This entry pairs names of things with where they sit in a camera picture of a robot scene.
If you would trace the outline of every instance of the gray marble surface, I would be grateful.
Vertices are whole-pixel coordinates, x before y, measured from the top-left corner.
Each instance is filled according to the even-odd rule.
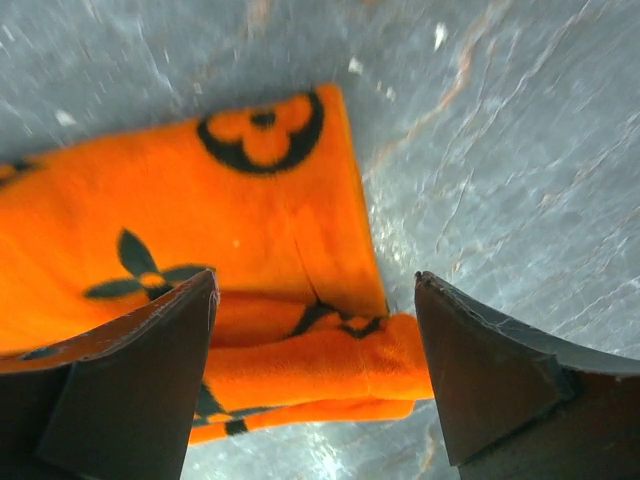
[[[429,269],[640,358],[640,2],[4,0],[0,22],[2,157],[335,81],[395,308]],[[200,446],[183,473],[456,477],[432,402]]]

